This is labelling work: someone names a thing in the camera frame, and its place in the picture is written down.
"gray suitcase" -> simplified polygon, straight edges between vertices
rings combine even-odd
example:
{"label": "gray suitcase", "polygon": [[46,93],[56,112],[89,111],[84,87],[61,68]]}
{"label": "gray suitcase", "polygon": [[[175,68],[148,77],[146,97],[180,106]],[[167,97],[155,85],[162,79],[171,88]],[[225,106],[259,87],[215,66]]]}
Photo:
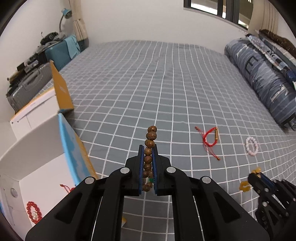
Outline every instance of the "gray suitcase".
{"label": "gray suitcase", "polygon": [[7,97],[15,112],[20,111],[51,80],[50,63],[46,63],[29,73],[17,89]]}

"bed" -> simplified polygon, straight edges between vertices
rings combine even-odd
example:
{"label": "bed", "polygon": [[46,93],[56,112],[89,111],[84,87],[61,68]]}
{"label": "bed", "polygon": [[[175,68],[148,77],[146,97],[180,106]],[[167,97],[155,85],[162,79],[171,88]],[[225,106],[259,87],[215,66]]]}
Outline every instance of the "bed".
{"label": "bed", "polygon": [[[239,191],[253,169],[295,183],[296,133],[279,127],[223,54],[197,45],[110,42],[86,49],[61,74],[75,106],[66,118],[101,177],[137,155],[147,127],[156,125],[159,154],[188,176],[212,177],[254,218],[258,195]],[[213,151],[221,161],[204,150],[195,126],[218,126]],[[248,136],[259,142],[255,157],[244,148]],[[170,197],[126,197],[123,216],[122,240],[174,240]]]}

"cardboard box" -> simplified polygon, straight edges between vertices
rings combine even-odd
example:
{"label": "cardboard box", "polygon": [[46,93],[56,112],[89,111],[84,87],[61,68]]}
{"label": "cardboard box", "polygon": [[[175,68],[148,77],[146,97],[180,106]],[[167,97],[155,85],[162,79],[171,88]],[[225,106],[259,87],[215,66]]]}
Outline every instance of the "cardboard box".
{"label": "cardboard box", "polygon": [[17,140],[53,115],[74,109],[64,78],[57,71],[52,61],[50,66],[54,87],[34,98],[10,120],[11,128]]}
{"label": "cardboard box", "polygon": [[34,226],[27,202],[44,217],[70,188],[87,176],[98,178],[78,135],[59,113],[18,140],[0,160],[1,209],[17,234],[25,240]]}

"brown bead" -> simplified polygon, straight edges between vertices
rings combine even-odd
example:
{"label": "brown bead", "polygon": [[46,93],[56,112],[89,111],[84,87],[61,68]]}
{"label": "brown bead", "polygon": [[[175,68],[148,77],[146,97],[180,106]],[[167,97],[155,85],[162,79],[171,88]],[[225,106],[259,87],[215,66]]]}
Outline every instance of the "brown bead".
{"label": "brown bead", "polygon": [[143,177],[144,177],[144,178],[147,178],[148,175],[149,175],[149,172],[148,172],[148,171],[143,171]]}
{"label": "brown bead", "polygon": [[151,141],[151,140],[146,140],[145,141],[145,146],[148,147],[148,148],[153,148],[155,146],[155,143],[154,141]]}
{"label": "brown bead", "polygon": [[151,187],[150,187],[148,184],[144,184],[143,187],[142,187],[142,190],[143,190],[144,192],[149,192],[150,189],[151,189]]}
{"label": "brown bead", "polygon": [[145,163],[151,163],[152,162],[152,156],[144,156],[144,162]]}
{"label": "brown bead", "polygon": [[154,131],[151,131],[151,132],[147,133],[146,136],[148,136],[147,139],[149,139],[151,141],[154,141],[156,139],[156,137],[157,137],[156,132],[154,132]]}
{"label": "brown bead", "polygon": [[145,148],[144,149],[144,154],[150,156],[152,154],[152,149],[151,148]]}
{"label": "brown bead", "polygon": [[150,188],[153,188],[153,183],[152,182],[148,182],[147,185],[149,185]]}
{"label": "brown bead", "polygon": [[149,126],[148,129],[147,129],[148,132],[157,132],[157,127],[156,126]]}
{"label": "brown bead", "polygon": [[153,178],[153,172],[152,171],[148,172],[148,177]]}
{"label": "brown bead", "polygon": [[144,170],[145,171],[151,171],[151,169],[152,169],[151,163],[145,163],[144,164]]}

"towel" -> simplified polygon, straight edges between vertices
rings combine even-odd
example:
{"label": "towel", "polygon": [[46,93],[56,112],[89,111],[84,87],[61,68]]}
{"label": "towel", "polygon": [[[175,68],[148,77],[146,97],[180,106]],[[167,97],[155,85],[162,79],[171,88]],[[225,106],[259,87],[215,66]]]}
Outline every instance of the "towel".
{"label": "towel", "polygon": [[68,51],[71,59],[74,59],[78,54],[80,54],[80,47],[77,42],[77,38],[75,35],[70,35],[65,38],[65,41],[68,46]]}

